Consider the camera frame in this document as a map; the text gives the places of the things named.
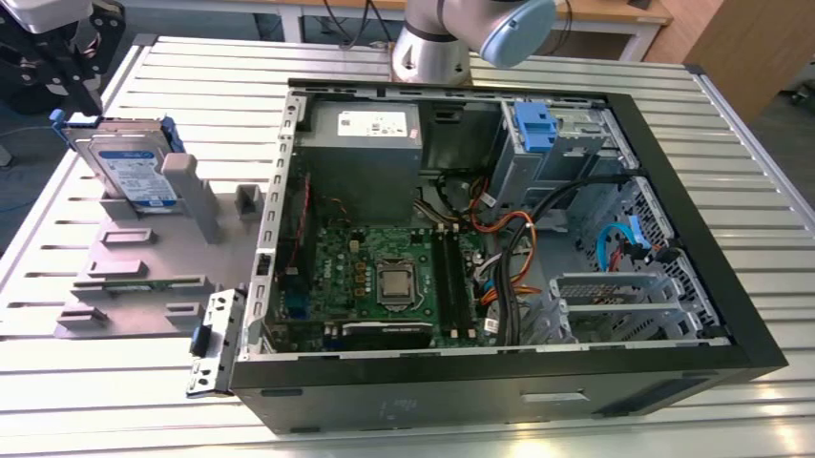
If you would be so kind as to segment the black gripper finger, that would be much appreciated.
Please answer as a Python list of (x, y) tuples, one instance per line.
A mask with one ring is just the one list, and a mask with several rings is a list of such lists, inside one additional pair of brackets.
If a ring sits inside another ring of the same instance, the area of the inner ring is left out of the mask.
[(116, 1), (91, 2), (91, 26), (96, 37), (79, 52), (82, 96), (79, 107), (87, 116), (102, 115), (100, 78), (107, 73), (126, 32), (126, 7)]
[(24, 86), (42, 86), (68, 98), (84, 115), (96, 114), (96, 64), (76, 46), (79, 23), (31, 33), (2, 22), (2, 76)]

